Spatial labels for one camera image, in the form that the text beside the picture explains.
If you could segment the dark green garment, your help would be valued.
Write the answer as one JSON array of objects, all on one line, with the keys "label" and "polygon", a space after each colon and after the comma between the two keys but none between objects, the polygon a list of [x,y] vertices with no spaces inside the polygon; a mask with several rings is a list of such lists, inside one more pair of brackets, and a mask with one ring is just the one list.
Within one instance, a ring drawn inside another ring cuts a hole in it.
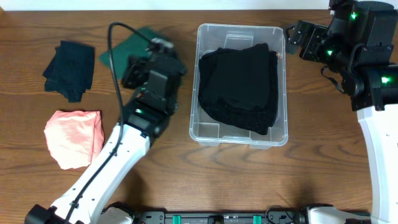
[{"label": "dark green garment", "polygon": [[[150,40],[154,38],[164,38],[159,33],[150,29],[149,27],[143,27],[138,30],[140,33],[144,34]],[[117,79],[122,79],[123,74],[128,66],[128,59],[130,56],[134,57],[145,57],[149,56],[148,48],[149,44],[144,39],[139,37],[137,34],[130,35],[126,40],[118,44],[113,48],[113,62],[117,75]],[[99,60],[108,68],[110,68],[109,63],[109,53],[104,52],[99,56]]]}]

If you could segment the dark navy garment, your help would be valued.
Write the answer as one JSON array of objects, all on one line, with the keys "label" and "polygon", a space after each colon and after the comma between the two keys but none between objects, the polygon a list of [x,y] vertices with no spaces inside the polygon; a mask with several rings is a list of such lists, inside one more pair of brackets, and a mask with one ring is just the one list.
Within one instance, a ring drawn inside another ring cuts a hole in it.
[{"label": "dark navy garment", "polygon": [[70,103],[79,103],[83,94],[91,89],[94,68],[94,47],[62,40],[42,74],[46,78],[44,90],[56,91]]}]

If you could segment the plain black garment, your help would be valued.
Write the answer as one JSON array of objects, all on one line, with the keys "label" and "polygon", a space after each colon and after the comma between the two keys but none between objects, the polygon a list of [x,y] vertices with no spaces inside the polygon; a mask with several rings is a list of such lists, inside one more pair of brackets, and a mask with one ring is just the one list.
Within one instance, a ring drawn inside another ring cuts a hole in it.
[{"label": "plain black garment", "polygon": [[199,59],[198,100],[203,109],[273,110],[277,105],[277,53],[266,43],[218,48]]}]

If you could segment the clear plastic storage bin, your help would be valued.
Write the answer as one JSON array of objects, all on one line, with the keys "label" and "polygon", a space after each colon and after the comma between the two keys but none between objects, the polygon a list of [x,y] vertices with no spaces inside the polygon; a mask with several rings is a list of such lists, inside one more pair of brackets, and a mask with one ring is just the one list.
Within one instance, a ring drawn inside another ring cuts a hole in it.
[{"label": "clear plastic storage bin", "polygon": [[[277,52],[278,111],[275,124],[266,135],[240,129],[215,121],[208,116],[198,102],[200,86],[199,59],[218,48],[242,50],[256,44],[267,43]],[[193,77],[192,106],[190,112],[190,137],[203,146],[218,146],[221,143],[248,144],[255,149],[280,147],[287,143],[287,91],[285,64],[285,36],[280,27],[241,26],[227,24],[202,24],[198,28]]]}]

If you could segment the pink garment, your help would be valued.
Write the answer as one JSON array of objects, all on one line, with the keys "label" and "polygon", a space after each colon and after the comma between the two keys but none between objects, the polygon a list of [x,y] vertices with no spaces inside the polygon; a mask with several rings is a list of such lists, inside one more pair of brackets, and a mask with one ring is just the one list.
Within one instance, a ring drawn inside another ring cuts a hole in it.
[{"label": "pink garment", "polygon": [[99,111],[56,111],[44,134],[50,155],[63,170],[90,165],[104,144]]}]

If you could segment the black glittery garment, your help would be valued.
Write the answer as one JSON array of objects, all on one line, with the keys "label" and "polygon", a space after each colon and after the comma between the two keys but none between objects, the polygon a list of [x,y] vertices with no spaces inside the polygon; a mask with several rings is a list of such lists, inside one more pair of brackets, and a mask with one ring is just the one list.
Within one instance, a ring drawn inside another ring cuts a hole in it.
[{"label": "black glittery garment", "polygon": [[[277,74],[277,96],[278,96],[278,84],[279,82]],[[278,111],[278,99],[277,99],[277,105],[273,110],[244,111],[242,109],[234,109],[230,106],[222,106],[215,110],[214,109],[210,110],[203,109],[203,110],[207,113],[207,115],[209,115],[215,121],[232,125],[237,128],[254,131],[255,133],[258,133],[260,135],[266,135],[268,129],[272,127],[276,121],[276,116]]]}]

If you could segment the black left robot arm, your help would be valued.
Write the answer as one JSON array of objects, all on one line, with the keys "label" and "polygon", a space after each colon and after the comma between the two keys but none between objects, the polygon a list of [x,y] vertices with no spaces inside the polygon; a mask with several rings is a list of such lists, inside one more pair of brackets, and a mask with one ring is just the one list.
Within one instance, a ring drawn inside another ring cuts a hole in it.
[{"label": "black left robot arm", "polygon": [[99,156],[49,208],[34,205],[25,223],[96,223],[123,178],[167,128],[184,64],[176,54],[166,53],[129,60],[135,92]]}]

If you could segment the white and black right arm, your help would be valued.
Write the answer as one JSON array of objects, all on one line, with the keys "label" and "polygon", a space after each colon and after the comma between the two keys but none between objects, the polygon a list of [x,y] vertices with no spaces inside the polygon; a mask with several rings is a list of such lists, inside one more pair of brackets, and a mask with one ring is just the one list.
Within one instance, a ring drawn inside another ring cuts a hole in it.
[{"label": "white and black right arm", "polygon": [[390,57],[395,25],[335,19],[330,26],[298,21],[285,28],[286,52],[339,73],[340,92],[351,98],[367,152],[373,191],[369,216],[332,205],[306,206],[300,223],[397,223],[397,65]]}]

